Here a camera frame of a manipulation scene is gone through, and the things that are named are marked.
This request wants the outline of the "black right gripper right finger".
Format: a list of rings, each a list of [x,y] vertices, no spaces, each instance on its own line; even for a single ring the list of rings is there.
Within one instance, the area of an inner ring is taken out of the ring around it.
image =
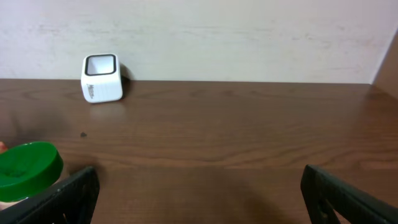
[[[397,208],[313,165],[306,165],[300,189],[313,224],[339,223],[339,213],[350,223],[397,223]]]

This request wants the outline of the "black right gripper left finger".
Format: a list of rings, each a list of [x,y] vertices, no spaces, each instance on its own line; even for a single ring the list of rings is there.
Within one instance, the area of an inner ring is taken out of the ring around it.
[[[1,211],[1,224],[90,223],[100,191],[94,167]]]

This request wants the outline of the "green lid seasoning jar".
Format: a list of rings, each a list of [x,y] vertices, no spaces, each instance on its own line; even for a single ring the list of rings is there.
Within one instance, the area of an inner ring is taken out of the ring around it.
[[[33,197],[69,176],[57,148],[50,142],[7,147],[1,154],[1,210]]]

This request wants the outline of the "orange snack packet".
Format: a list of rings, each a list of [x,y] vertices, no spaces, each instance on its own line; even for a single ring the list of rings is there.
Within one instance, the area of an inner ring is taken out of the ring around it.
[[[8,150],[7,146],[3,142],[0,142],[0,153],[2,154],[7,150]]]

